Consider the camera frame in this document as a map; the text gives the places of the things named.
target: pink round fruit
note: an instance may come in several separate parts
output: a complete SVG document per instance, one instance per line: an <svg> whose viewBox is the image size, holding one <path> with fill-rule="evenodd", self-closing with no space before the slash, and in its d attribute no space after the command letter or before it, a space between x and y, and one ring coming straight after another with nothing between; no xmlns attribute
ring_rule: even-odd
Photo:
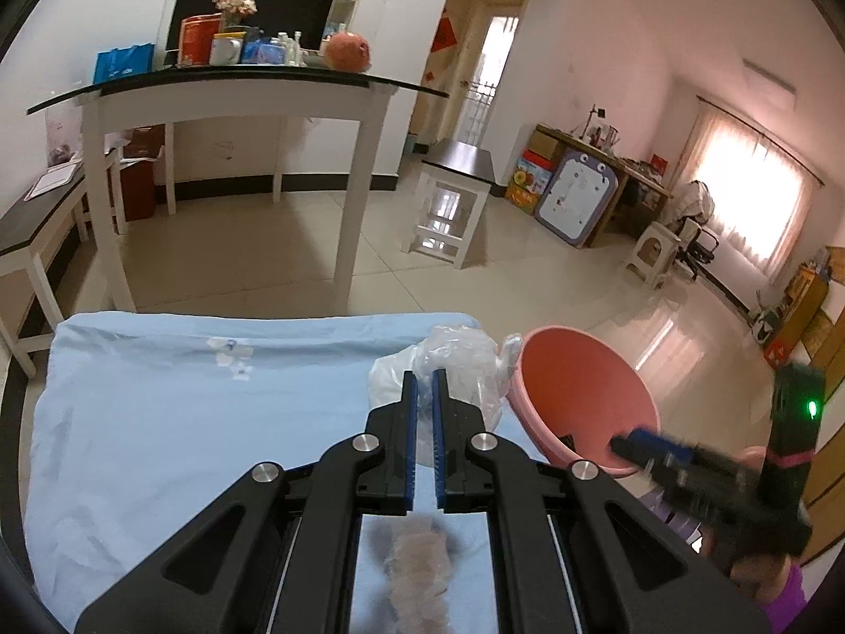
<svg viewBox="0 0 845 634"><path fill-rule="evenodd" d="M369 68L369 43L357 33L335 33L326 46L325 62L332 71L366 71Z"/></svg>

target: metal bolt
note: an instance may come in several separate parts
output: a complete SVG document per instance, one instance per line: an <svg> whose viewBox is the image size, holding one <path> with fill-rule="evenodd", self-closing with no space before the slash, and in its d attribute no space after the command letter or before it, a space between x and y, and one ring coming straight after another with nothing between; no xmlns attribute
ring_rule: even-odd
<svg viewBox="0 0 845 634"><path fill-rule="evenodd" d="M279 468L272 462L262 462L252 468L252 478L258 483L271 482L277 476L279 476Z"/></svg>
<svg viewBox="0 0 845 634"><path fill-rule="evenodd" d="M484 432L483 434L476 434L473 436L470 439L470 443L472 443L472 447L477 451L491 451L499 445L499 439L493 436L493 434Z"/></svg>
<svg viewBox="0 0 845 634"><path fill-rule="evenodd" d="M352 440L352 448L362 453L369 453L379 447L379 437L373 434L358 434Z"/></svg>
<svg viewBox="0 0 845 634"><path fill-rule="evenodd" d="M579 460L572 465L572 476L582 482L588 482L598 476L598 465L589 460Z"/></svg>

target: metal rod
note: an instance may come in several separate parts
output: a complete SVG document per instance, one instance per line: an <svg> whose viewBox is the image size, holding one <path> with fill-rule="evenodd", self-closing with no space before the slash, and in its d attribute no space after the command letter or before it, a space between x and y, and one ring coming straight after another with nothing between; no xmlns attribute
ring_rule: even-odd
<svg viewBox="0 0 845 634"><path fill-rule="evenodd" d="M796 161L796 162L797 162L797 163L798 163L798 164L799 164L799 165L800 165L800 166L801 166L801 167L802 167L802 168L803 168L803 169L804 169L804 170L805 170L808 174L810 174L810 175L811 175L814 179L816 179L816 180L818 181L819 185L821 185L821 187L822 187L822 188L825 188L825 186L827 185L827 184L825 184L825 181L822 181L822 180L821 180L821 178L819 178L817 175L815 175L815 174L813 173L813 170L812 170L810 167L808 167L806 164L804 164L804 162L802 162L801 160L799 160L799 159L798 159L798 158L797 158L794 154L792 154L789 150L787 150L787 149L786 149L786 147L783 145L783 143L779 143L779 142L778 142L778 141L776 141L776 140L775 140L772 136L769 136L769 135L767 135L766 133L762 132L762 130L759 130L759 128L757 128L757 126L753 126L753 125L749 124L749 122L747 122L747 121L746 121L745 119L743 119L741 116L736 116L736 115L734 114L734 112L729 111L729 110L725 109L724 107L720 107L720 106L719 106L719 105L717 105L715 102L711 102L711 100L709 100L709 99L707 99L707 98L703 98L703 97L701 97L700 95L696 95L696 98L698 98L698 99L699 99L699 101L700 101L700 102L703 102L705 105L710 105L711 107L715 107L715 108L716 108L716 109L718 109L720 112L724 112L724 114L727 114L728 116L732 116L732 117L733 117L734 119L736 119L739 123L744 124L745 126L748 126L751 130L753 130L753 132L754 132L754 133L756 133L756 134L757 134L757 135L759 135L760 137L763 137L763 138L765 138L766 140L771 141L772 143L774 143L777 147L780 147L780 149L781 149L781 150L783 150L786 154L788 154L788 155L789 155L789 156L790 156L793 160L795 160L795 161Z"/></svg>

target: pink bucket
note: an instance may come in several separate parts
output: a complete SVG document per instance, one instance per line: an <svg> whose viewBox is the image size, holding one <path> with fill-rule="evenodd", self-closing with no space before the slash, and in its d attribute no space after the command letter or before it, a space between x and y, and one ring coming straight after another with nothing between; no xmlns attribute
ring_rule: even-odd
<svg viewBox="0 0 845 634"><path fill-rule="evenodd" d="M531 440L557 467L585 458L613 477L636 468L610 452L612 436L637 427L660 431L652 394L631 365L583 331L547 326L532 331L508 394ZM560 442L571 435L577 453Z"/></svg>

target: bed sheet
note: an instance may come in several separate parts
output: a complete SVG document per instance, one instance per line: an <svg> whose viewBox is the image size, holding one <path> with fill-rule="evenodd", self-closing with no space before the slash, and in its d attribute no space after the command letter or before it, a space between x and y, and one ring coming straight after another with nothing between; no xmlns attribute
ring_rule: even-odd
<svg viewBox="0 0 845 634"><path fill-rule="evenodd" d="M360 431L378 357L463 314L251 320L82 314L63 322L35 408L24 531L39 595L69 631L82 610L259 461L294 468ZM497 432L542 459L506 410ZM455 575L455 634L496 631L484 516L436 510ZM351 631L392 631L383 558L401 518L365 517Z"/></svg>

